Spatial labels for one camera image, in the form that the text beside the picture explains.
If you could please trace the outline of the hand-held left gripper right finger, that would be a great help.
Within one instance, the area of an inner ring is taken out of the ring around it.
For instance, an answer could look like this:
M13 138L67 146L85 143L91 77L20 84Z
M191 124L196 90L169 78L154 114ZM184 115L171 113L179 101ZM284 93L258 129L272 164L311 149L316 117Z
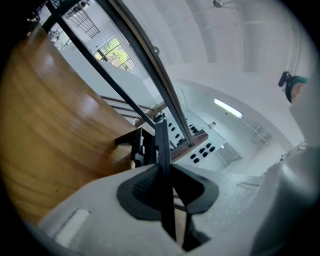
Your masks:
M186 212L185 241L209 241L211 238L196 230L192 216L209 210L219 195L218 186L211 180L191 171L190 166L172 164L167 121L162 121L162 227L176 240L175 190Z

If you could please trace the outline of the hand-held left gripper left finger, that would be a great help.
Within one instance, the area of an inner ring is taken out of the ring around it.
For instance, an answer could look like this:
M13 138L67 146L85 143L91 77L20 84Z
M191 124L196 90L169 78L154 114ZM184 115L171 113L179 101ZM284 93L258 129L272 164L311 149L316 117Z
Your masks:
M119 185L118 202L132 217L163 226L163 121L156 123L154 135L139 128L118 137L116 144L131 146L131 160L146 168Z

